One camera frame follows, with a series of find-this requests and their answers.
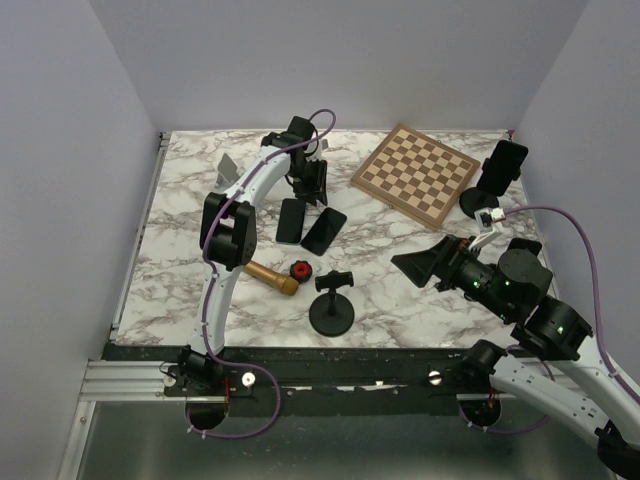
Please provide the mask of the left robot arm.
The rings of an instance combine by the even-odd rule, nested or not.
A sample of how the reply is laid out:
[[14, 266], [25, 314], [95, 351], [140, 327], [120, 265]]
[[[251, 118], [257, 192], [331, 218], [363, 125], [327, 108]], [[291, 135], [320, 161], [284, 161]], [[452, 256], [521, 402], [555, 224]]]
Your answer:
[[205, 263], [205, 280], [194, 333], [180, 353], [179, 372], [201, 395], [214, 393], [222, 384], [224, 333], [231, 297], [242, 268], [257, 247], [256, 210], [282, 178], [292, 181], [294, 197], [311, 205], [326, 206], [327, 162], [321, 158], [320, 133], [311, 117], [295, 116], [283, 132], [262, 138], [259, 152], [248, 170], [222, 193], [209, 194], [203, 206], [199, 245]]

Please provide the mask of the teal smartphone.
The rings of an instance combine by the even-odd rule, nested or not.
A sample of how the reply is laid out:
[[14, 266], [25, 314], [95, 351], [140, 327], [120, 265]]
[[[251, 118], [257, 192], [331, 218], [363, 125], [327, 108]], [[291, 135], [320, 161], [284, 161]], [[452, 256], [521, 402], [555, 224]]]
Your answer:
[[306, 203], [296, 198], [282, 200], [275, 240], [279, 244], [296, 245], [302, 239]]

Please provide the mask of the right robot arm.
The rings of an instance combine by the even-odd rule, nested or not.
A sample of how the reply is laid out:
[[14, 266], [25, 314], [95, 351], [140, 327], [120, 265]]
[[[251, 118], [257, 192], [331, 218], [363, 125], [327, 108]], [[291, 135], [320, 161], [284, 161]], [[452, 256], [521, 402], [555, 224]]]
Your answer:
[[601, 352], [590, 324], [548, 293], [553, 277], [536, 254], [508, 248], [494, 265], [478, 259], [473, 238], [452, 235], [434, 247], [392, 257], [418, 287], [436, 278], [438, 291], [459, 289], [512, 326], [523, 350], [560, 370], [572, 391], [526, 366], [505, 349], [477, 341], [460, 379], [469, 390], [489, 385], [527, 402], [594, 446], [600, 461], [624, 479], [639, 476], [639, 387]]

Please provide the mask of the black round-base phone stand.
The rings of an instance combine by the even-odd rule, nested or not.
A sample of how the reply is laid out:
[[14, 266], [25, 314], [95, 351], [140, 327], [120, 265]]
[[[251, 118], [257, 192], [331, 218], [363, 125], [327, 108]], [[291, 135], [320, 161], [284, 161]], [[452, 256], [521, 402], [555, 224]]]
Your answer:
[[353, 325], [355, 310], [348, 298], [337, 290], [343, 286], [354, 286], [351, 271], [329, 273], [315, 278], [317, 292], [327, 290], [318, 296], [309, 308], [309, 321], [313, 329], [325, 337], [344, 335]]

